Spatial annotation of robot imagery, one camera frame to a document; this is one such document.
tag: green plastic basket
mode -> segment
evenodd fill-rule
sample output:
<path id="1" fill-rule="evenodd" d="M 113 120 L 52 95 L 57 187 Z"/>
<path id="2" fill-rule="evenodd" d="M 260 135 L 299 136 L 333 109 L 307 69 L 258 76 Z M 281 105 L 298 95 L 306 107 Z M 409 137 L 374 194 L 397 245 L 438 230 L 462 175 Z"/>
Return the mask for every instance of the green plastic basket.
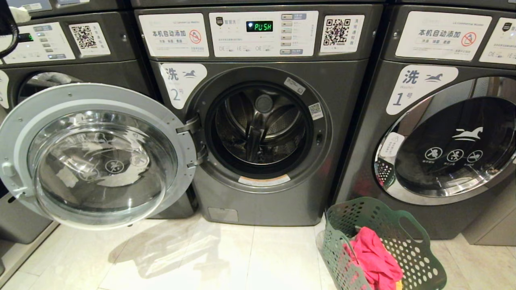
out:
<path id="1" fill-rule="evenodd" d="M 401 227 L 400 219 L 408 219 L 419 229 L 423 241 L 415 241 Z M 320 249 L 333 282 L 339 290 L 371 289 L 362 269 L 356 266 L 343 244 L 356 235 L 355 226 L 374 230 L 383 245 L 396 258 L 403 270 L 404 290 L 441 290 L 446 285 L 446 272 L 430 250 L 425 229 L 406 211 L 393 211 L 381 201 L 361 197 L 331 206 L 326 213 L 324 241 Z"/>

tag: washer door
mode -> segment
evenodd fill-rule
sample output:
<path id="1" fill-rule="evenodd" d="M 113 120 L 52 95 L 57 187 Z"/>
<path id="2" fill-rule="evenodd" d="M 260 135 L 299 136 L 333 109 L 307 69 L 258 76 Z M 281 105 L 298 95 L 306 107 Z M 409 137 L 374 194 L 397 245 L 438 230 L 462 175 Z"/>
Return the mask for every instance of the washer door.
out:
<path id="1" fill-rule="evenodd" d="M 483 77 L 406 112 L 381 141 L 374 167 L 393 197 L 438 205 L 484 192 L 508 166 L 514 169 L 515 158 L 516 80 Z"/>
<path id="2" fill-rule="evenodd" d="M 45 89 L 0 127 L 0 178 L 24 205 L 63 224 L 122 227 L 169 207 L 189 186 L 197 157 L 183 127 L 128 89 Z"/>

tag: pink cloth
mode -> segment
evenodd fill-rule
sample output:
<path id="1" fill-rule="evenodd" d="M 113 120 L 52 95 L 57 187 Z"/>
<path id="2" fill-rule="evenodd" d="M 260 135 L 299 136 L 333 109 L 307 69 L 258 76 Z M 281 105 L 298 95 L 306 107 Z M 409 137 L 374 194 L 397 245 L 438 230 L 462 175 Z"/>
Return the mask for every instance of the pink cloth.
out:
<path id="1" fill-rule="evenodd" d="M 363 227 L 350 243 L 357 255 L 356 259 L 347 244 L 344 244 L 344 249 L 351 260 L 364 270 L 371 289 L 396 290 L 396 282 L 403 278 L 403 272 L 375 231 Z"/>

